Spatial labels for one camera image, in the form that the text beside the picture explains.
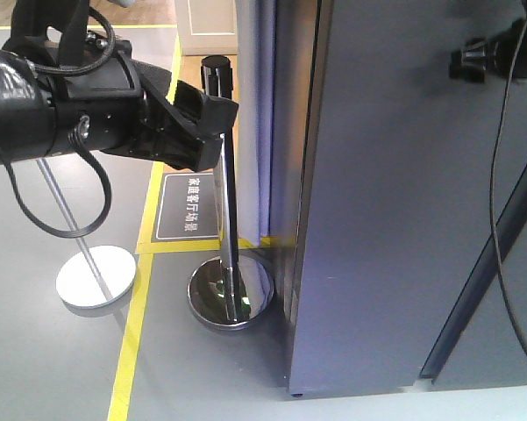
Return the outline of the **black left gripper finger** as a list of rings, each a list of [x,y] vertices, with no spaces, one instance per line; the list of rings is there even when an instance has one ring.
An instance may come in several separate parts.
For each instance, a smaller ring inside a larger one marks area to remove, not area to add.
[[[144,99],[142,105],[143,125],[176,139],[203,139],[209,134],[203,129],[203,93],[197,88],[178,80],[175,99],[170,101],[163,93],[169,89],[172,74],[143,61],[135,61]]]
[[[209,134],[203,139],[176,139],[154,132],[151,158],[175,169],[201,172],[217,165],[221,136],[234,125],[239,106],[225,98],[203,94],[202,125]]]

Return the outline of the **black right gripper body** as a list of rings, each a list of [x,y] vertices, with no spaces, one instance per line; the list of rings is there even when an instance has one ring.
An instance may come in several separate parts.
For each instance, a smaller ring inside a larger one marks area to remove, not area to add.
[[[487,75],[527,82],[527,1],[525,17],[490,39],[470,39],[451,53],[448,75],[454,80],[484,83]]]

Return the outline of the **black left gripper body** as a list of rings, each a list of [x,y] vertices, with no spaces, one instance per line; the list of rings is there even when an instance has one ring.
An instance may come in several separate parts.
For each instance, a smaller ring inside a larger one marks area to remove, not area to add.
[[[49,156],[72,153],[67,136],[89,117],[89,150],[133,159],[189,163],[188,119],[166,99],[172,74],[136,61],[128,41],[87,75],[47,78],[55,115],[55,138]]]

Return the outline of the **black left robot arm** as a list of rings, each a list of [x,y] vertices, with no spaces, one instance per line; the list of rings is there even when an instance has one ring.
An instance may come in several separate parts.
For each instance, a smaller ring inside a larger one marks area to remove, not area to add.
[[[89,150],[177,169],[215,167],[238,105],[135,60],[128,40],[88,30],[94,15],[86,1],[15,4],[0,48],[0,156],[70,153],[68,134],[88,117]]]

